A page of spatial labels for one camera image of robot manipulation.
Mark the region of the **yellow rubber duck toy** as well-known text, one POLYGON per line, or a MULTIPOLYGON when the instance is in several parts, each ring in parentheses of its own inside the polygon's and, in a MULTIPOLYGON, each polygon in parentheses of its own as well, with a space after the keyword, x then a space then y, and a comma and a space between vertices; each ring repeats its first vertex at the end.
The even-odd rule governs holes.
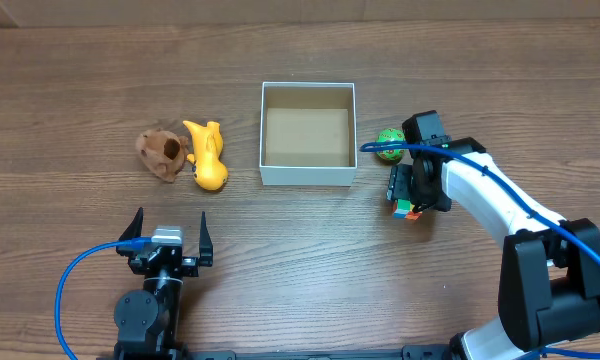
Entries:
POLYGON ((228 169, 220 161, 224 140, 220 124, 209 121, 205 126, 183 121, 192 138, 193 152, 187 155, 195 182, 208 191, 220 190, 228 180, 228 169))

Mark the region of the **white cardboard box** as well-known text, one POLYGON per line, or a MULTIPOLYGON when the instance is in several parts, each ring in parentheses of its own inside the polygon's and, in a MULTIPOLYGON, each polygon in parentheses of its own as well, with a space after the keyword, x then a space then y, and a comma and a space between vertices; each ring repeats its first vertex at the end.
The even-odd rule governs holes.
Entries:
POLYGON ((356 131, 353 83, 264 82, 259 141, 262 184, 352 185, 358 168, 356 131))

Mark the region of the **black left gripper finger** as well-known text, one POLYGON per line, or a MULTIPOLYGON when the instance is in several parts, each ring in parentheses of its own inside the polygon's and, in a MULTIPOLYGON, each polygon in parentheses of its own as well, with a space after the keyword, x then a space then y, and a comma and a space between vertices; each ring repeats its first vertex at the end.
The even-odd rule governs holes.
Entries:
POLYGON ((213 254, 213 243, 207 229, 206 213, 202 212, 199 232, 199 265, 212 267, 213 254))
MULTIPOLYGON (((133 220, 119 237, 118 241, 129 242, 133 239, 140 238, 142 236, 143 218, 143 208, 139 207, 133 220)), ((135 252, 136 250, 132 245, 118 245, 116 247, 116 253, 121 256, 131 257, 135 252)))

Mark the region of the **brown plush toy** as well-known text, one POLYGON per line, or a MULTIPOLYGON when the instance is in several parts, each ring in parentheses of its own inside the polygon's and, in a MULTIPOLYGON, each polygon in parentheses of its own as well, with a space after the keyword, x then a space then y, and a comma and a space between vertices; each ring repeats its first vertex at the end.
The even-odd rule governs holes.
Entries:
POLYGON ((183 170, 188 151, 188 139, 163 129, 142 132, 135 141, 142 163, 161 180, 173 183, 183 170))

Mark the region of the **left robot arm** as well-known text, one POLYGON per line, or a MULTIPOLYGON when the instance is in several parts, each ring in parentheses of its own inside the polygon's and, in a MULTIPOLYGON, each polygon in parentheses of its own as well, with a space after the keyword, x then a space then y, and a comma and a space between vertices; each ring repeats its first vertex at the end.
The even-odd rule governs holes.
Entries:
POLYGON ((120 236, 116 252, 131 271, 144 278, 140 290, 122 295, 114 309, 118 328, 116 359, 191 359, 187 345, 177 340, 181 288, 185 277, 197 277, 213 265, 213 244, 206 216, 200 218, 199 254, 183 254, 183 230, 161 226, 143 237, 143 210, 120 236))

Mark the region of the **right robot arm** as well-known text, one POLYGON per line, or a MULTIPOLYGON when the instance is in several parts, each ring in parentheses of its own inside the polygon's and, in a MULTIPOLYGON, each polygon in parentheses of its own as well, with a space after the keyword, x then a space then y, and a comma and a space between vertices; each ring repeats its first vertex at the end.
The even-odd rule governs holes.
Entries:
POLYGON ((600 333, 600 230, 567 220, 533 200, 472 138, 364 145, 407 150, 412 164, 391 170, 387 196, 413 214, 457 202, 502 249, 498 314, 446 345, 406 346, 405 359, 540 359, 551 354, 600 359, 561 343, 600 333))

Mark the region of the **green number ball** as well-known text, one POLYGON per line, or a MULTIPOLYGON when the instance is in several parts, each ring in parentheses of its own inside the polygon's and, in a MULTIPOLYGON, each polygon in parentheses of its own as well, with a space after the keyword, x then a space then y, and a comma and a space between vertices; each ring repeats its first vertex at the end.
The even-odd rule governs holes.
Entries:
MULTIPOLYGON (((405 135, 402 130, 396 128, 385 128, 377 136, 377 142, 405 142, 405 135)), ((396 146, 390 146, 387 150, 382 150, 376 153, 376 155, 388 162, 398 162, 405 154, 404 149, 397 148, 396 146)))

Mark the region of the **colourful puzzle cube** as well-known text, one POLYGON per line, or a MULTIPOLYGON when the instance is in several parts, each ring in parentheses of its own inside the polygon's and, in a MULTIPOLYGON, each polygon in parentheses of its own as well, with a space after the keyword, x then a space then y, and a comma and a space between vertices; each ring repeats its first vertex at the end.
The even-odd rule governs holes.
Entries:
POLYGON ((415 221, 421 214, 414 211, 415 206, 409 201, 398 199, 393 202, 392 216, 394 218, 415 221))

